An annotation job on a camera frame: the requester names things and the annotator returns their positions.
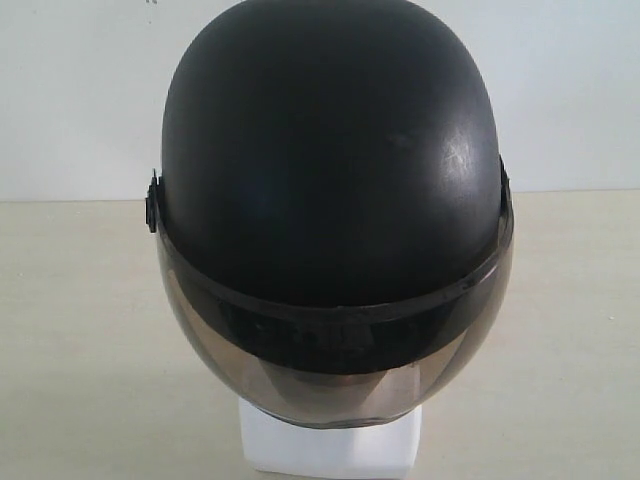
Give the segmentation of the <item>black helmet with visor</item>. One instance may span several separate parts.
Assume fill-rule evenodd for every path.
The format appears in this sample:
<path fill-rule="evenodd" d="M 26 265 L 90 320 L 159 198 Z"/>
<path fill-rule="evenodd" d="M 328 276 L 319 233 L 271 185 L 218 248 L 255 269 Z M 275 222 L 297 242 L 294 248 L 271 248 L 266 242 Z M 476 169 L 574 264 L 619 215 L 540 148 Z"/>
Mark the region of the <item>black helmet with visor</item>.
<path fill-rule="evenodd" d="M 385 424 L 487 336 L 514 213 L 461 40 L 408 1 L 242 1 L 195 37 L 146 221 L 173 312 L 240 398 Z"/>

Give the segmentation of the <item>white mannequin head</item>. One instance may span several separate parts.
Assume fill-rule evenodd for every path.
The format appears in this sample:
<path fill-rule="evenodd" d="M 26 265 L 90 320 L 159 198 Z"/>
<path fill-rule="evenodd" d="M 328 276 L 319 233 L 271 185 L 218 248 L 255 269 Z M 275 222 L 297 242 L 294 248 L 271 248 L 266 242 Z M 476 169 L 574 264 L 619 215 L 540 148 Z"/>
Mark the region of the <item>white mannequin head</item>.
<path fill-rule="evenodd" d="M 255 470 L 324 479 L 404 479 L 419 449 L 422 408 L 361 428 L 312 429 L 280 421 L 240 400 L 244 458 Z"/>

